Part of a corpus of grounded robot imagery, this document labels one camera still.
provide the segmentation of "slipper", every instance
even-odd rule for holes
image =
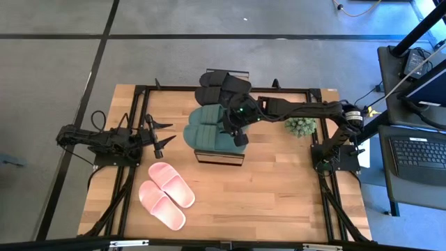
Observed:
[[[181,229],[186,223],[183,212],[153,181],[144,181],[141,184],[139,201],[151,215],[174,231]]]
[[[188,208],[195,202],[194,192],[171,165],[164,162],[155,163],[148,168],[148,175],[179,206]]]

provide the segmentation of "stacked slippers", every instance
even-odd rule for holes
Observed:
[[[174,231],[181,229],[186,223],[186,217],[172,200],[179,206],[188,208],[195,202],[195,194],[180,174],[167,163],[153,164],[148,168],[148,175],[152,181],[144,181],[139,187],[139,201],[142,206],[168,228]]]

